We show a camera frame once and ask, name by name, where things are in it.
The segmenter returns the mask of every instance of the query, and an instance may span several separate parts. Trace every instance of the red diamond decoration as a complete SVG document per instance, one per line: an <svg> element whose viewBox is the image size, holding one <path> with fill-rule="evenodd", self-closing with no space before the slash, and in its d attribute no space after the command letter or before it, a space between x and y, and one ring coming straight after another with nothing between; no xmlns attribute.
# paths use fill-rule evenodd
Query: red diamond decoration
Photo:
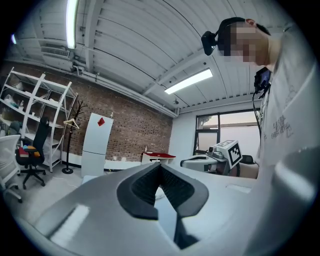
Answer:
<svg viewBox="0 0 320 256"><path fill-rule="evenodd" d="M98 125L102 126L105 123L105 120L101 117L100 120L98 121Z"/></svg>

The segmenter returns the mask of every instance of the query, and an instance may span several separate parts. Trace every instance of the white refrigerator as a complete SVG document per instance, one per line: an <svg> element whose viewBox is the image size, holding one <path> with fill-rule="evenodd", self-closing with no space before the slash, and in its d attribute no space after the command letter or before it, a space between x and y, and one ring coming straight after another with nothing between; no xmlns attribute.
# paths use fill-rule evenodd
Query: white refrigerator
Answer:
<svg viewBox="0 0 320 256"><path fill-rule="evenodd" d="M108 140L113 122L111 118L91 113L82 149L82 177L104 174Z"/></svg>

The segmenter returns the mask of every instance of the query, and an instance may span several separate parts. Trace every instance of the linear light fixture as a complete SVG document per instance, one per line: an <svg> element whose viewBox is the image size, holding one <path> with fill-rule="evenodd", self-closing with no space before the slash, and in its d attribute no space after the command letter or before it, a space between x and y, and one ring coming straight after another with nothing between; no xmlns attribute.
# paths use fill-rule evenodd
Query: linear light fixture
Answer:
<svg viewBox="0 0 320 256"><path fill-rule="evenodd" d="M17 44L16 38L15 38L15 34L12 34L12 35L11 35L11 41L12 41L12 43L14 43L15 45Z"/></svg>
<svg viewBox="0 0 320 256"><path fill-rule="evenodd" d="M76 47L76 20L79 0L68 0L66 4L65 28L68 48Z"/></svg>
<svg viewBox="0 0 320 256"><path fill-rule="evenodd" d="M195 83L198 83L202 80L205 80L207 78L211 78L213 75L211 73L211 70L210 68L209 69L206 69L204 71L201 71L200 73L198 74L195 74L193 76L190 76L189 78L181 81L181 82L178 82L177 84L171 86L169 89L166 89L165 92L167 94L173 94L175 93L176 91L179 91L185 87L188 87L188 86L191 86Z"/></svg>

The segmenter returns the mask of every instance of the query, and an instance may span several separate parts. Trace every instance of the floor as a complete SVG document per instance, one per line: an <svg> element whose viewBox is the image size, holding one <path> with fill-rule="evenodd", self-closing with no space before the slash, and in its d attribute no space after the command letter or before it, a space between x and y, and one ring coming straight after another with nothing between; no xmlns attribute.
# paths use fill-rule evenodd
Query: floor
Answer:
<svg viewBox="0 0 320 256"><path fill-rule="evenodd" d="M27 174L15 175L9 182L18 184L19 190L16 192L22 197L23 203L19 203L14 196L7 193L4 200L12 214L34 224L46 209L80 186L82 183L81 169L72 167L72 174L64 174L61 171L64 167L66 167L64 164L58 164L51 173L47 166L39 166L38 169L46 169L46 175L39 174L45 186L41 186L41 182L31 176L25 184L26 189L23 189L22 182Z"/></svg>

